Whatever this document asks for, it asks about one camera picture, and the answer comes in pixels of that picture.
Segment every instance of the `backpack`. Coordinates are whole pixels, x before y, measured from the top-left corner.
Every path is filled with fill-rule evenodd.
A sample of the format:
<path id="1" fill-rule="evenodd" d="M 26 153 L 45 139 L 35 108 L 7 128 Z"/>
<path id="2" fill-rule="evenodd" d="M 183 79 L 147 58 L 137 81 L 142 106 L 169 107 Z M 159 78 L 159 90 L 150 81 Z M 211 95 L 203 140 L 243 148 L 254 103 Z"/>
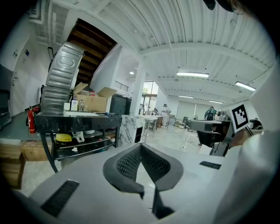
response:
<path id="1" fill-rule="evenodd" d="M 206 120 L 214 120 L 213 109 L 206 114 Z"/>

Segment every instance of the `lower shelf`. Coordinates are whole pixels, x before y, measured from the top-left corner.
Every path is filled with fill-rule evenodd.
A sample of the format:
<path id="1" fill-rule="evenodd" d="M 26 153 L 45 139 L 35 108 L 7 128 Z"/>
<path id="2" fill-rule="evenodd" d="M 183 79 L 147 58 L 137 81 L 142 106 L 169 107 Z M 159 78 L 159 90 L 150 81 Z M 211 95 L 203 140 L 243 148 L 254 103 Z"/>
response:
<path id="1" fill-rule="evenodd" d="M 107 150 L 111 145 L 114 145 L 111 140 L 103 139 L 101 141 L 95 141 L 84 145 L 80 144 L 72 147 L 57 148 L 54 151 L 54 159 L 61 160 L 84 154 L 98 153 Z"/>

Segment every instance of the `black table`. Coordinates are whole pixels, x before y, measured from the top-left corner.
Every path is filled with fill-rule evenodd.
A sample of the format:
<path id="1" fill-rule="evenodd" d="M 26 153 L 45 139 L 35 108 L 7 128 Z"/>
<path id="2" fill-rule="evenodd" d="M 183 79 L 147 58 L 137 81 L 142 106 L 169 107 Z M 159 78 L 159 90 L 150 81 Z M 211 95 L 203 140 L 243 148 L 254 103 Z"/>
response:
<path id="1" fill-rule="evenodd" d="M 93 151 L 102 151 L 111 145 L 118 147 L 119 142 L 119 127 L 122 123 L 122 117 L 117 115 L 98 114 L 98 116 L 77 116 L 64 114 L 51 114 L 40 112 L 35 117 L 36 129 L 41 134 L 42 144 L 54 172 L 58 172 L 55 166 L 55 160 L 66 159 L 70 157 L 79 156 L 82 154 L 89 154 Z M 115 143 L 111 142 L 105 137 L 105 129 L 116 128 Z M 62 150 L 57 149 L 57 144 L 54 141 L 54 133 L 69 133 L 78 131 L 102 130 L 103 136 L 90 139 L 87 143 L 77 143 L 78 147 L 82 147 L 81 152 L 73 153 L 68 151 L 62 154 Z M 46 134 L 49 134 L 52 141 L 52 149 L 49 150 Z M 86 145 L 92 144 L 95 149 L 90 149 Z"/>

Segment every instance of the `fluorescent light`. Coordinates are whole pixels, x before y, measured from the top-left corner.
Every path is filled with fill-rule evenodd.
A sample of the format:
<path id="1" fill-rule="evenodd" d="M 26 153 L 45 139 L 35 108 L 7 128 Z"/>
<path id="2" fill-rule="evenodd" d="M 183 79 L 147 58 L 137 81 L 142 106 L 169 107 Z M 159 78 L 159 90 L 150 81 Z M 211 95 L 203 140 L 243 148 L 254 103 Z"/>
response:
<path id="1" fill-rule="evenodd" d="M 212 103 L 220 103 L 220 104 L 223 104 L 222 102 L 218 102 L 218 101 L 213 101 L 213 100 L 209 100 L 209 102 L 212 102 Z"/>
<path id="2" fill-rule="evenodd" d="M 195 77 L 203 77 L 208 78 L 209 74 L 207 73 L 195 73 L 195 72 L 177 72 L 178 76 L 195 76 Z"/>
<path id="3" fill-rule="evenodd" d="M 249 89 L 251 91 L 256 91 L 256 89 L 254 87 L 248 86 L 248 85 L 246 85 L 246 84 L 244 84 L 242 82 L 236 82 L 235 85 L 243 87 L 245 89 Z"/>
<path id="4" fill-rule="evenodd" d="M 192 96 L 181 96 L 181 95 L 178 95 L 178 96 L 180 96 L 180 97 L 186 97 L 186 98 L 191 98 L 191 99 L 193 99 L 193 97 L 192 97 Z"/>

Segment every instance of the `red fire extinguisher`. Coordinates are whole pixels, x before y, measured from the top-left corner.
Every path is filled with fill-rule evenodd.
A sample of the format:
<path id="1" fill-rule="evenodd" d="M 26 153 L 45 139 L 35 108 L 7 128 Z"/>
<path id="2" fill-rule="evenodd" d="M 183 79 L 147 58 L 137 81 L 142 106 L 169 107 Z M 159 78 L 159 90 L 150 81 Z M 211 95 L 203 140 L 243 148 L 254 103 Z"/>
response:
<path id="1" fill-rule="evenodd" d="M 36 132 L 36 128 L 35 128 L 35 115 L 32 107 L 28 110 L 27 117 L 28 117 L 29 131 L 31 134 L 33 134 Z"/>

